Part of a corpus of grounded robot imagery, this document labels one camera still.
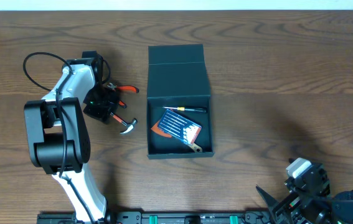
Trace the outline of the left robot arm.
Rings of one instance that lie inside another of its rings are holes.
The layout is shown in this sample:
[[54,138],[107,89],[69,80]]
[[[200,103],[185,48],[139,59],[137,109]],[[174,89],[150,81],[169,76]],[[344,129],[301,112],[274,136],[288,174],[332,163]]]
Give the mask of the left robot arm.
[[108,124],[118,107],[118,94],[104,86],[109,78],[103,69],[109,64],[96,51],[63,63],[53,89],[24,105],[24,119],[31,162],[63,187],[75,211],[42,212],[37,222],[116,223],[88,165],[91,144],[84,119]]

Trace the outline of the blue precision screwdriver set case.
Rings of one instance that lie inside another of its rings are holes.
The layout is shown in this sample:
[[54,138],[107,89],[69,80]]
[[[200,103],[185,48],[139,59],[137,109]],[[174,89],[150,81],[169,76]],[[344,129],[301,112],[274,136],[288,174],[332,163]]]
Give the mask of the blue precision screwdriver set case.
[[158,128],[182,143],[192,146],[202,126],[167,109],[159,120]]

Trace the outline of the black yellow screwdriver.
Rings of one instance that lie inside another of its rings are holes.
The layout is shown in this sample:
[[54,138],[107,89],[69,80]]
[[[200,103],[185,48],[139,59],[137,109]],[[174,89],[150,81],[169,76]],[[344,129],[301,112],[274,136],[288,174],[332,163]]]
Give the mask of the black yellow screwdriver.
[[205,108],[170,107],[170,106],[164,106],[164,108],[169,109],[169,110],[186,111],[186,112],[193,112],[193,113],[206,113],[207,112],[207,110]]

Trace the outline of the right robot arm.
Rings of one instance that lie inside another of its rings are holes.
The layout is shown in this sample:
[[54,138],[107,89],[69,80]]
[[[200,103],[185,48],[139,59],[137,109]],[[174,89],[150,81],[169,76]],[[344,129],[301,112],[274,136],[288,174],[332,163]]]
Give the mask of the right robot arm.
[[280,202],[256,186],[268,207],[271,223],[353,223],[353,190],[332,196],[322,164],[297,158],[286,168],[286,174],[289,195]]

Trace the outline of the small claw hammer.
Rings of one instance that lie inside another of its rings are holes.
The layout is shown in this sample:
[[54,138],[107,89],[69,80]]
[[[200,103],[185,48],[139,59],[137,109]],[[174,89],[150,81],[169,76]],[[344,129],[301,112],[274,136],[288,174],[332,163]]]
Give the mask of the small claw hammer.
[[111,117],[117,120],[117,122],[121,123],[126,127],[124,131],[121,131],[120,134],[128,134],[131,132],[134,128],[134,126],[138,123],[138,120],[136,118],[133,118],[132,122],[127,123],[124,119],[120,118],[118,115],[114,113],[110,113]]

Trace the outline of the orange scraper with wooden handle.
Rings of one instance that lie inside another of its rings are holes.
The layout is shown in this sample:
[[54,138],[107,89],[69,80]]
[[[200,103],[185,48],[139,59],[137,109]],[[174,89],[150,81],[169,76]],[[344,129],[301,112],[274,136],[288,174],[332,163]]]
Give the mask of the orange scraper with wooden handle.
[[[158,128],[158,124],[159,124],[159,122],[157,122],[157,123],[151,128],[151,130],[152,130],[154,133],[156,133],[156,134],[158,134],[158,135],[160,135],[160,136],[162,136],[162,137],[165,137],[165,138],[172,138],[172,136],[171,136],[170,134],[165,133],[165,132],[163,132],[162,130],[160,130],[160,129]],[[189,147],[190,147],[195,153],[203,152],[202,148],[201,148],[200,146],[198,146],[196,143],[193,143],[192,145],[189,145]]]

